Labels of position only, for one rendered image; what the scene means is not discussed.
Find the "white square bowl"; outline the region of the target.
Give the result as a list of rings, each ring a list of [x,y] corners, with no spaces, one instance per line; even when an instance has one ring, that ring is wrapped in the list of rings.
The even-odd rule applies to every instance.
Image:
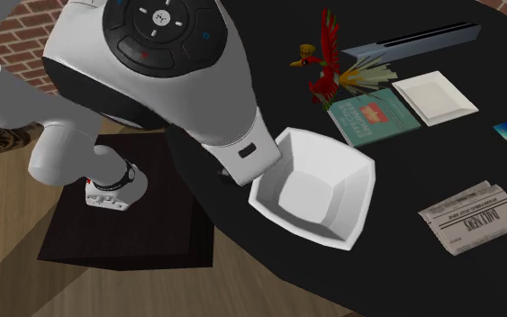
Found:
[[[276,144],[282,157],[252,182],[249,204],[294,235],[351,250],[369,211],[375,161],[341,141],[291,127]]]

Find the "red bird figure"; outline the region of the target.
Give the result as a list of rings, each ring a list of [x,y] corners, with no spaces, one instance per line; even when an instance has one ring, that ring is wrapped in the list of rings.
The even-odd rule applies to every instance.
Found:
[[[340,24],[330,9],[321,12],[321,53],[322,58],[313,56],[316,51],[312,44],[300,46],[300,59],[292,62],[290,67],[305,67],[311,64],[321,66],[320,77],[309,83],[312,101],[320,103],[324,111],[328,111],[336,100],[339,89],[343,87],[353,96],[366,95],[377,98],[367,92],[367,89],[379,90],[383,83],[397,79],[398,76],[389,68],[389,64],[382,64],[382,57],[362,58],[354,62],[344,72],[340,71],[340,56],[338,50],[338,31]]]

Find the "teal book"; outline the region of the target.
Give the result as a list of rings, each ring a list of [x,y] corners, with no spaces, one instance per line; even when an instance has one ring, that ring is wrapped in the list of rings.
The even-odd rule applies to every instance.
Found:
[[[421,127],[389,88],[334,102],[328,114],[347,144],[354,148]]]

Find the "dark robot stand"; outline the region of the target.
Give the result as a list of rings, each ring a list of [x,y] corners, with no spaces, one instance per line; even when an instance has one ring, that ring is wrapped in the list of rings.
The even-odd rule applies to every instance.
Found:
[[[85,179],[64,186],[38,258],[111,270],[211,267],[213,223],[177,173],[165,134],[105,134],[97,142],[146,174],[146,194],[114,211],[86,204]]]

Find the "white square plate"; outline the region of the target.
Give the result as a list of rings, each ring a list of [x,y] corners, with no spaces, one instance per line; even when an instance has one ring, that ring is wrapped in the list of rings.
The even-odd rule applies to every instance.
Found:
[[[439,71],[395,81],[393,87],[429,127],[478,112]]]

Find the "long grey box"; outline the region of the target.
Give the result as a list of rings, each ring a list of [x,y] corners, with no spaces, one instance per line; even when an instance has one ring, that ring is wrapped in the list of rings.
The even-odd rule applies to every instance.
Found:
[[[357,62],[370,62],[374,59],[379,59],[377,64],[380,65],[474,41],[480,31],[481,25],[477,23],[454,23],[427,31],[345,49],[340,52],[340,57],[348,65],[353,65]]]

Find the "black round table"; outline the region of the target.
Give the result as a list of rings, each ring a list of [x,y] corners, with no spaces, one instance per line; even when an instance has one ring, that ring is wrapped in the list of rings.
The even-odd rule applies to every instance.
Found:
[[[441,72],[477,113],[366,145],[376,185],[353,249],[327,248],[253,209],[249,189],[223,182],[217,160],[182,130],[167,139],[177,169],[216,227],[275,275],[366,317],[507,317],[507,234],[454,256],[419,212],[482,181],[507,193],[507,16],[476,0],[222,0],[247,52],[263,119],[334,139],[313,104],[316,68],[294,68],[317,44],[321,11],[340,24],[341,49],[452,23],[481,25],[476,40],[395,61],[401,78]]]

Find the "folded newspaper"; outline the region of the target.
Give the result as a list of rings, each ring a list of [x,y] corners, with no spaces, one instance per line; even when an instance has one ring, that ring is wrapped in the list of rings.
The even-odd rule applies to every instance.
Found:
[[[484,181],[419,215],[443,247],[456,256],[507,233],[507,193]]]

